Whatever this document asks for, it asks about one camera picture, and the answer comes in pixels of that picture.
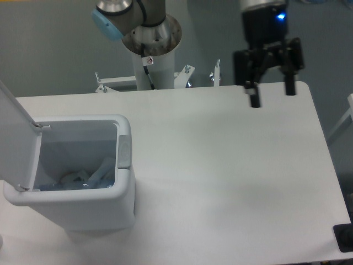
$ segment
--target white plastic bin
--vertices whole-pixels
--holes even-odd
[[[40,189],[82,169],[91,175],[107,157],[115,160],[109,187]],[[130,227],[135,221],[131,158],[125,117],[32,119],[0,81],[0,179],[6,181],[4,196],[12,204],[29,206],[66,230]]]

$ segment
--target white trash can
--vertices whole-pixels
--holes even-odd
[[[10,203],[29,206],[66,230],[130,227],[135,222],[131,159],[125,117],[32,119],[0,81],[0,179]],[[105,161],[111,161],[108,167]],[[82,172],[88,180],[75,179]]]

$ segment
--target open lid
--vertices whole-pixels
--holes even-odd
[[[40,141],[40,129],[0,81],[0,179],[17,190],[30,189]]]

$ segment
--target table surface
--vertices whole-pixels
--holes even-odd
[[[353,257],[350,222],[309,88],[261,85],[19,98],[33,117],[122,114],[132,130],[136,223],[67,232],[0,196],[1,264],[269,265]]]

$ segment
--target blue joint cover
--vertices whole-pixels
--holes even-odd
[[[92,19],[99,28],[101,32],[104,33],[110,40],[121,40],[123,34],[120,32],[116,26],[113,25],[112,22],[109,21],[103,14],[101,14],[98,10],[92,11]]]

